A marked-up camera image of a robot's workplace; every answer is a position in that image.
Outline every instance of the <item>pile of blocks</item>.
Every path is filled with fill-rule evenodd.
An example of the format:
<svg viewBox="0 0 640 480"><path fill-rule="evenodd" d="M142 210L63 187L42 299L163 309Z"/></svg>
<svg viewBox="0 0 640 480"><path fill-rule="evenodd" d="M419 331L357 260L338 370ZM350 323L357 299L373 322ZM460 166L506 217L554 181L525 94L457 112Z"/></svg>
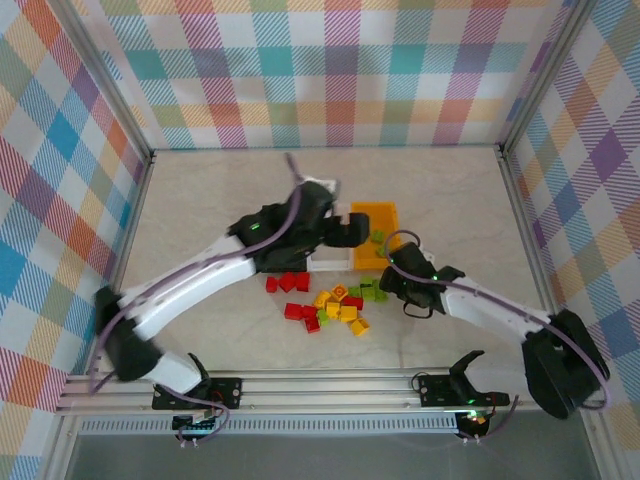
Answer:
<svg viewBox="0 0 640 480"><path fill-rule="evenodd" d="M268 277L266 285L269 293L276 293L278 288L286 293L294 288L299 292L309 292L310 287L311 276L307 272L285 273L279 280ZM319 332L320 328L329 325L331 320L339 320L348 324L353 334L359 337L369 330L369 323L360 316L364 302L386 300L387 293L380 290L379 280L365 276L361 278L358 286L347 288L338 284L330 292L321 291L313 305L287 303L284 317L287 320L303 321L308 333Z"/></svg>

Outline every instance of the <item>plaid fabric backdrop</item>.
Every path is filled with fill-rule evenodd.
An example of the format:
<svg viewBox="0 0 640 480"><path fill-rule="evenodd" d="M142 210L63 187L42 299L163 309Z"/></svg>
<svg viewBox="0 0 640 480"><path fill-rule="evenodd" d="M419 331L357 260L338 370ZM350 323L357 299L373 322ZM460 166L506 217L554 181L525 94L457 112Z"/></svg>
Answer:
<svg viewBox="0 0 640 480"><path fill-rule="evenodd" d="M640 478L640 1L601 0L516 149L556 298L609 361Z"/></svg>
<svg viewBox="0 0 640 480"><path fill-rule="evenodd" d="M561 3L74 0L173 149L493 144Z"/></svg>
<svg viewBox="0 0 640 480"><path fill-rule="evenodd" d="M142 162L44 0L0 0L0 65L0 479L30 479Z"/></svg>

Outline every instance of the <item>enclosure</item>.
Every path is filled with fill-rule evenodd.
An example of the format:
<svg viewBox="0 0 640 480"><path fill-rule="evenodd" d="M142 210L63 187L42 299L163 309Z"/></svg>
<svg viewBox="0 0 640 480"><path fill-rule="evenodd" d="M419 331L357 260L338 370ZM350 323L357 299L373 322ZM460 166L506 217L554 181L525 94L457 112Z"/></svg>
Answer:
<svg viewBox="0 0 640 480"><path fill-rule="evenodd" d="M151 384L87 393L88 360L101 355L98 377L112 368L93 349L93 296L146 284L285 201L285 152L304 175L340 181L339 214L393 203L436 268L577 313L611 370L613 404L563 423L525 391L502 438L464 446L456 412L477 412L425 409L414 375L446 374L473 350L519 364L519 345L449 315L408 316L392 294L365 301L361 336L335 320L307 333L284 318L287 303L383 271L320 247L309 292L268 293L281 273L261 273L155 338L243 380L220 437L198 452L175 442L191 474L313 478L331 458L336 478L539 478L536 463L545 478L640 478L639 9L0 0L0 478L168 475L175 429L151 410ZM327 260L347 267L318 271ZM293 424L271 423L282 421ZM276 460L286 450L299 463ZM112 456L118 468L99 458ZM436 458L447 461L425 472Z"/></svg>

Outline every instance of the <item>beige floor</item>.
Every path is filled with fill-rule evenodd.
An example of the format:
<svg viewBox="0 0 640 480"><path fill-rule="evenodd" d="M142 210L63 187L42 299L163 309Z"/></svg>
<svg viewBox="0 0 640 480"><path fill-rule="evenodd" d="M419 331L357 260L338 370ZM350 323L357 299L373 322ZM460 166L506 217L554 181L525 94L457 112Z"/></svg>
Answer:
<svg viewBox="0 0 640 480"><path fill-rule="evenodd" d="M490 148L296 151L303 173L337 177L340 201L393 201L400 226L416 231L436 266L453 265L514 300L538 306L518 230ZM206 248L242 215L290 193L283 153L161 152L124 287L161 274ZM357 276L313 276L313 291ZM282 316L286 301L314 294L264 291L264 276L233 285L173 321L161 343L194 352L209 369L441 367L472 349L502 351L498 338L462 320L403 316L402 304L367 304L370 332L334 322L320 333Z"/></svg>

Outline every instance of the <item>white vent grille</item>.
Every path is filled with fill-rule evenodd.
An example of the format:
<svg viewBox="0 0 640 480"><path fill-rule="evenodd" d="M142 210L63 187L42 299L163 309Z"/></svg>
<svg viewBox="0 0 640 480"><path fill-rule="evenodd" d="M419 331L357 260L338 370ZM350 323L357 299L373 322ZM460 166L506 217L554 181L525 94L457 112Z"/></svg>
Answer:
<svg viewBox="0 0 640 480"><path fill-rule="evenodd" d="M411 413L387 415L255 415L232 413L224 434L382 434L382 433L452 433L457 432L453 413ZM155 435L171 431L171 417L130 417L107 420L90 417L84 420L82 435ZM189 430L206 434L208 430Z"/></svg>

